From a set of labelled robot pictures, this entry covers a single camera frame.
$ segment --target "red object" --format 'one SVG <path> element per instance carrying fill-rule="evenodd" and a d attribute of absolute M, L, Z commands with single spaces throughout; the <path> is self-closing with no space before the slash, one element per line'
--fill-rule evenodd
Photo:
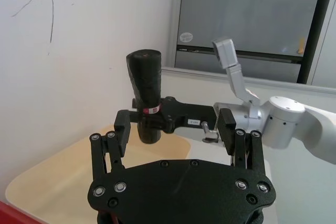
<path fill-rule="evenodd" d="M 41 222 L 0 201 L 0 224 L 41 224 Z"/>

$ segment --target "small white label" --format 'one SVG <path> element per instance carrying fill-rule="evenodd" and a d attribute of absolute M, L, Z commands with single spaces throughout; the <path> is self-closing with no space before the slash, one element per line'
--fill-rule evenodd
<path fill-rule="evenodd" d="M 200 122 L 200 120 L 188 119 L 188 124 L 191 124 L 191 125 L 200 125 L 201 122 Z"/>
<path fill-rule="evenodd" d="M 193 35 L 191 33 L 182 33 L 180 35 L 180 41 L 187 43 L 193 40 Z"/>

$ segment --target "round sticker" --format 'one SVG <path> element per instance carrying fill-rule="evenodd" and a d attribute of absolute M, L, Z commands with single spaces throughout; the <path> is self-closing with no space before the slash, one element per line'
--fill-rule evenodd
<path fill-rule="evenodd" d="M 191 33 L 182 33 L 180 35 L 180 41 L 182 41 L 182 42 L 187 43 L 187 42 L 190 42 L 192 40 L 193 40 L 193 35 Z"/>

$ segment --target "black cylindrical object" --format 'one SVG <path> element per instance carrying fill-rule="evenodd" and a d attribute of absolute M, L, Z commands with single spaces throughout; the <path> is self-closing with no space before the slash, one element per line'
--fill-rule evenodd
<path fill-rule="evenodd" d="M 155 114 L 160 110 L 161 98 L 161 53 L 156 50 L 143 49 L 126 57 L 128 73 L 136 99 L 137 110 L 144 114 Z M 147 144 L 157 142 L 160 130 L 146 128 L 138 123 L 141 141 Z"/>

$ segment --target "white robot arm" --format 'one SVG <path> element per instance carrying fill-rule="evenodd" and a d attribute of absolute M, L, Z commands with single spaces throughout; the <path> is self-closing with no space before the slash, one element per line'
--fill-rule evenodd
<path fill-rule="evenodd" d="M 245 88 L 233 41 L 219 39 L 213 45 L 222 68 L 226 69 L 231 90 L 243 101 L 241 105 L 215 103 L 217 115 L 221 108 L 229 108 L 237 128 L 246 132 L 259 130 L 265 145 L 283 149 L 294 137 L 314 156 L 336 164 L 336 114 L 285 97 L 271 97 L 260 105 L 259 98 Z"/>

